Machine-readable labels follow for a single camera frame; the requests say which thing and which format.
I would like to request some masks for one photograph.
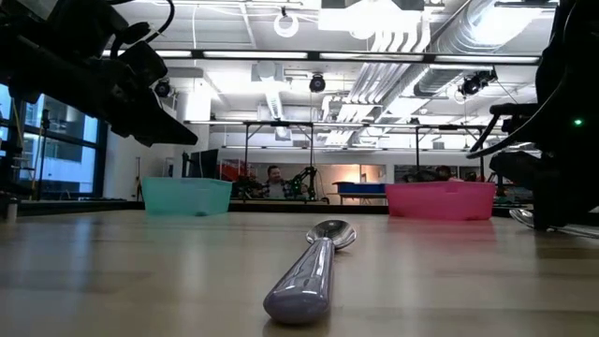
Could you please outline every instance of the ceiling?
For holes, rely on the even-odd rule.
[[[433,32],[437,30],[463,2],[464,0],[445,0],[445,9],[431,14],[431,30]],[[299,31],[293,37],[280,37],[273,29],[275,15],[280,12],[278,7],[256,8],[251,3],[249,6],[220,6],[217,4],[218,1],[214,3],[215,5],[211,7],[198,7],[185,5],[184,0],[178,1],[173,23],[162,37],[152,43],[152,46],[156,49],[367,51],[373,43],[372,38],[359,40],[347,32],[318,30],[316,22],[303,19],[299,20]],[[158,27],[168,16],[168,6],[164,4],[154,0],[138,0],[117,6],[117,9],[130,23],[149,22],[154,27]],[[303,2],[303,7],[291,6],[289,11],[306,15],[306,18],[314,21],[319,9],[319,0],[309,0]],[[548,43],[552,17],[550,10],[544,11],[498,52],[540,54]],[[195,42],[193,22],[196,32]],[[204,69],[220,92],[218,99],[212,101],[212,111],[220,116],[226,116],[227,113],[256,111],[258,105],[265,104],[264,94],[252,90],[250,85],[253,63],[255,62],[169,60],[168,66],[170,68],[196,66]],[[320,107],[325,95],[310,93],[308,83],[311,74],[324,73],[328,88],[325,94],[348,91],[359,74],[362,64],[283,62],[283,67],[285,75],[292,80],[291,89],[280,94],[283,105]],[[533,87],[535,67],[498,66],[497,73],[503,88],[493,84],[465,104],[457,102],[453,98],[452,89],[449,88],[446,93],[448,99],[434,99],[425,106],[426,116],[438,116],[439,121],[454,121],[464,115],[486,118],[491,105],[512,101],[506,91],[519,103],[535,100]],[[176,81],[176,83],[175,85],[180,89],[192,86],[191,81]]]

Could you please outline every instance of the man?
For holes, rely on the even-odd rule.
[[[453,177],[451,173],[451,168],[448,166],[442,165],[438,167],[436,170],[437,175],[439,176],[439,181],[441,182],[463,182],[462,179],[458,179]]]
[[[264,184],[262,192],[264,198],[285,199],[293,198],[293,192],[288,182],[281,178],[281,169],[275,165],[267,169],[269,179]]]

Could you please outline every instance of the window frame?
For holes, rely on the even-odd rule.
[[[40,133],[40,127],[26,125],[25,124],[25,116],[26,116],[26,102],[22,100],[21,97],[13,97],[13,101],[17,107],[17,113],[19,116],[19,122],[21,127],[21,137],[24,137],[24,133],[31,133],[38,135]],[[17,119],[14,113],[10,114],[10,119],[0,119],[0,126],[6,126],[8,128],[8,140],[14,145],[19,144],[19,132],[17,127]],[[91,142],[88,140],[78,139],[76,137],[72,137],[69,135],[57,133],[54,131],[48,130],[46,132],[46,137],[48,139],[56,139],[73,145],[80,145],[83,147],[89,147],[95,149],[95,162],[94,162],[94,187],[91,193],[81,193],[74,192],[71,193],[70,196],[72,198],[102,198],[104,194],[104,175],[106,170],[106,150],[107,150],[107,142],[108,142],[108,124],[103,121],[99,121],[97,123],[97,139],[96,142]],[[14,172],[13,177],[19,177],[20,171],[17,170]],[[59,199],[61,196],[61,192],[43,192],[40,196],[42,199]]]

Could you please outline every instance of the wooden table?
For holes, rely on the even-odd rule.
[[[330,318],[272,324],[262,300],[339,218]],[[507,219],[142,211],[34,216],[2,231],[2,336],[596,337],[599,245]]]
[[[359,199],[384,199],[387,205],[387,194],[386,193],[327,193],[329,196],[339,196],[339,200],[343,205],[345,198],[359,198]]]

